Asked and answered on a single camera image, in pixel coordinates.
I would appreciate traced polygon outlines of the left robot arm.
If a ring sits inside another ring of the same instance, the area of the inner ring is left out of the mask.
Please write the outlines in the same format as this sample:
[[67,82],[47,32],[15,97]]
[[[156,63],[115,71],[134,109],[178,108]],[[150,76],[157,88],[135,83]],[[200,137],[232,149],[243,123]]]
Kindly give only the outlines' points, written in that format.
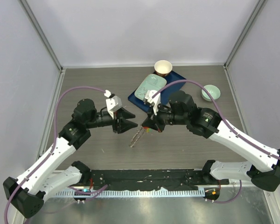
[[91,170],[76,161],[62,173],[50,177],[55,169],[74,154],[91,136],[90,129],[110,126],[114,133],[124,133],[137,127],[135,115],[122,107],[119,97],[106,100],[106,108],[97,111],[91,99],[82,99],[50,148],[17,178],[8,177],[3,189],[8,205],[13,205],[24,218],[37,214],[44,203],[58,191],[72,185],[89,183]]

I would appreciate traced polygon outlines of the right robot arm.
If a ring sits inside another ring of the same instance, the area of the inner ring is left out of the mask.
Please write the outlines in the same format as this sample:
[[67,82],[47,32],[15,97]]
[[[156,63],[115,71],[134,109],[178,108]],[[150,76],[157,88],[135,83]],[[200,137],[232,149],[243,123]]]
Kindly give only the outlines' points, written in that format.
[[143,128],[161,133],[167,125],[185,125],[194,135],[218,142],[246,159],[226,163],[208,160],[201,173],[204,183],[236,179],[251,181],[269,192],[277,189],[280,185],[280,149],[259,143],[223,120],[216,111],[197,107],[192,96],[183,91],[172,93],[168,101],[169,106],[161,104],[161,95],[156,90],[146,92],[144,102],[150,109],[141,124]]

